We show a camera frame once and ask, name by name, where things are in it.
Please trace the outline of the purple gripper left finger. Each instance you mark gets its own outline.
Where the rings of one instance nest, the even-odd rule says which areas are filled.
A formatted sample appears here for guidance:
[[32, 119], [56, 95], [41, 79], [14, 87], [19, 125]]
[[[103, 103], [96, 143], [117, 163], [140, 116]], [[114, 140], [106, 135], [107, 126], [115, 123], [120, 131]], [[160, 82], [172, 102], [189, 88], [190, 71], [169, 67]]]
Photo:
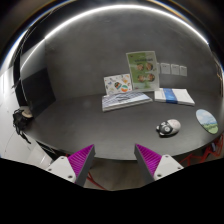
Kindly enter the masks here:
[[84, 184], [95, 156], [95, 146], [89, 145], [74, 154], [60, 156], [47, 171], [75, 184]]

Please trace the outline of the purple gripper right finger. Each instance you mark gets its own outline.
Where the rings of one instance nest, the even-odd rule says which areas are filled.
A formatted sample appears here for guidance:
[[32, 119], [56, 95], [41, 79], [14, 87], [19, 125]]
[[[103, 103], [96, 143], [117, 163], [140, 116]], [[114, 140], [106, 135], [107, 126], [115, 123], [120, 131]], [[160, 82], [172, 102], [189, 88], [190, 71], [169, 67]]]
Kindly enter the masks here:
[[172, 156], [160, 155], [139, 144], [135, 145], [134, 154], [146, 183], [152, 183], [183, 169]]

